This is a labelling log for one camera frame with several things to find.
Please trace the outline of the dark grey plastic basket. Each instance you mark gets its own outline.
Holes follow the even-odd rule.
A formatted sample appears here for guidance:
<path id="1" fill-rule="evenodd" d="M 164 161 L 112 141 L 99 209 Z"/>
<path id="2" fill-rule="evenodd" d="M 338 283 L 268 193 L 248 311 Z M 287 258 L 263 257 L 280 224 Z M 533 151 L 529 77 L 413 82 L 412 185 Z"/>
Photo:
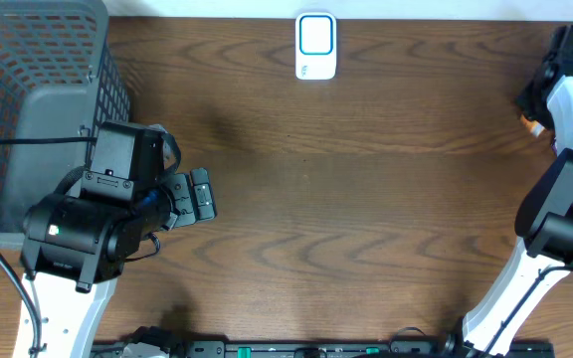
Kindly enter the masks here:
<path id="1" fill-rule="evenodd" d="M 105 120 L 131 103 L 98 1 L 0 1 L 0 248 L 18 251 L 27 210 L 90 163 Z"/>

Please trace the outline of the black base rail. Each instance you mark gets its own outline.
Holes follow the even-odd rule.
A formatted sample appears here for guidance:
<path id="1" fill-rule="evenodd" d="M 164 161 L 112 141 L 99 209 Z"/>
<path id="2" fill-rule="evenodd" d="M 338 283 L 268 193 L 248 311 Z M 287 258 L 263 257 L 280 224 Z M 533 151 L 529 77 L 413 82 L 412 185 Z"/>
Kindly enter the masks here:
<path id="1" fill-rule="evenodd" d="M 443 357 L 430 340 L 396 340 L 367 343 L 253 343 L 224 341 L 185 342 L 173 350 L 146 343 L 96 345 L 91 358 L 184 357 L 184 358 L 350 358 L 350 357 Z"/>

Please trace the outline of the orange white Kleenex tissue pack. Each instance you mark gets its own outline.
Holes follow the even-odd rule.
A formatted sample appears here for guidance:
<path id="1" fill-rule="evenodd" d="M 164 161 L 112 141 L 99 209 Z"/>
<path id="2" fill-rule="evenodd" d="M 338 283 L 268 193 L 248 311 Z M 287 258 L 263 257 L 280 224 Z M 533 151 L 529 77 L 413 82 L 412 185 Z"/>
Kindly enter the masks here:
<path id="1" fill-rule="evenodd" d="M 520 117 L 520 122 L 523 124 L 525 129 L 534 137 L 539 137 L 546 128 L 536 120 L 529 120 L 527 117 L 522 115 Z"/>

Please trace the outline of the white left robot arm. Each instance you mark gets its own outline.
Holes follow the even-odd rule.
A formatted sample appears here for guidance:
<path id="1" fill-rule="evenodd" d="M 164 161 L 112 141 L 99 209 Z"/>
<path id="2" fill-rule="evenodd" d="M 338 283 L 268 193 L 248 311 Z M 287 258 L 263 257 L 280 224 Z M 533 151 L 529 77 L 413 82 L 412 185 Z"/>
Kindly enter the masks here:
<path id="1" fill-rule="evenodd" d="M 204 168 L 180 173 L 163 129 L 104 122 L 78 196 L 62 183 L 24 220 L 16 357 L 87 357 L 123 267 L 142 241 L 217 216 Z"/>

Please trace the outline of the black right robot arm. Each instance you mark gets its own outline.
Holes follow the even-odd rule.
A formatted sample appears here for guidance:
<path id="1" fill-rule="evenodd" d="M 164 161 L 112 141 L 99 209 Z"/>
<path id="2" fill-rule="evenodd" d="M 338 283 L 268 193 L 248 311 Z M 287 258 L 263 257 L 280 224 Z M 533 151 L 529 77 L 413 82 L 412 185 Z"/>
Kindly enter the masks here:
<path id="1" fill-rule="evenodd" d="M 447 339 L 450 357 L 507 356 L 526 318 L 573 272 L 573 25 L 555 30 L 516 104 L 532 134 L 552 133 L 556 159 L 521 202 L 506 266 Z"/>

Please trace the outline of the white barcode scanner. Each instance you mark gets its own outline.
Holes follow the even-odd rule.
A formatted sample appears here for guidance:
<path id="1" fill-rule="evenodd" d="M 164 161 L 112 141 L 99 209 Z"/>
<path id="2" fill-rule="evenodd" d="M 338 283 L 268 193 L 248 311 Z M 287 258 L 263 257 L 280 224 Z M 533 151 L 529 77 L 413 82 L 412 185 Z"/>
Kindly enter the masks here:
<path id="1" fill-rule="evenodd" d="M 330 13 L 306 12 L 295 19 L 295 76 L 327 81 L 337 68 L 337 24 Z"/>

